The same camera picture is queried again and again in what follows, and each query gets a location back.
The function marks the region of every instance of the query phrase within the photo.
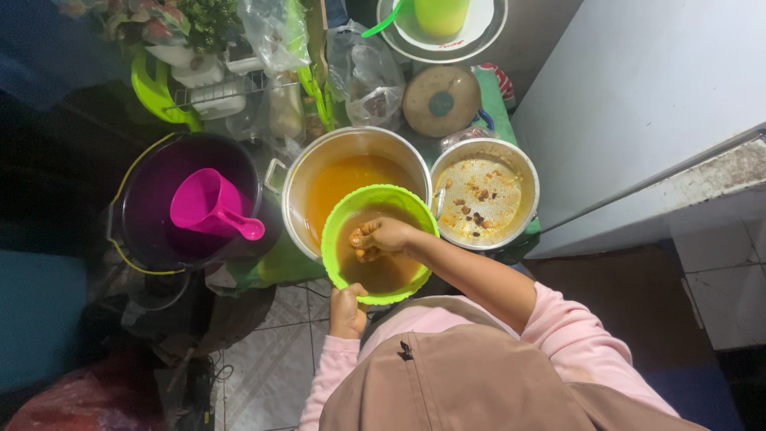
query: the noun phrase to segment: person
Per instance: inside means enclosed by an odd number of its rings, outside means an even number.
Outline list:
[[[704,429],[679,418],[585,306],[395,219],[360,225],[362,260],[403,253],[465,296],[402,301],[368,328],[368,294],[333,288],[300,418],[316,429]]]

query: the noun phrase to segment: plastic bag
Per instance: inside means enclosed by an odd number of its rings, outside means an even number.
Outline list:
[[[237,16],[268,77],[311,63],[306,8],[297,0],[239,0]]]
[[[492,139],[500,139],[499,133],[497,133],[495,130],[487,129],[484,126],[471,126],[467,129],[458,130],[455,133],[452,133],[448,137],[445,137],[441,140],[441,144],[439,145],[441,152],[445,152],[448,149],[450,149],[451,146],[455,145],[456,143],[462,142],[464,140],[473,139],[473,138],[492,138]]]
[[[300,97],[300,84],[290,72],[269,79],[256,117],[257,135],[274,151],[295,160],[306,140],[306,119]]]
[[[404,75],[383,40],[362,37],[366,30],[349,21],[327,31],[332,95],[345,100],[345,111],[354,126],[396,130],[401,125]]]

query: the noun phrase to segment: blue wall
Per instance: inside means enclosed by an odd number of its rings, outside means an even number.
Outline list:
[[[0,392],[77,366],[80,259],[0,250]]]

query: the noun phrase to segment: dish rack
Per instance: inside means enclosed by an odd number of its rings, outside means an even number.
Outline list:
[[[175,92],[174,105],[163,107],[162,110],[170,110],[177,107],[187,107],[192,104],[202,104],[213,100],[225,99],[245,94],[258,93],[275,88],[298,85],[300,82],[277,85],[266,88],[269,78],[264,71],[251,71],[245,75],[234,74],[226,71],[224,79],[215,84],[206,84],[194,88],[182,88]]]

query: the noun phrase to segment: white tile wall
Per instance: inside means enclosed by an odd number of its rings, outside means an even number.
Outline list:
[[[766,344],[766,219],[673,240],[713,348]]]

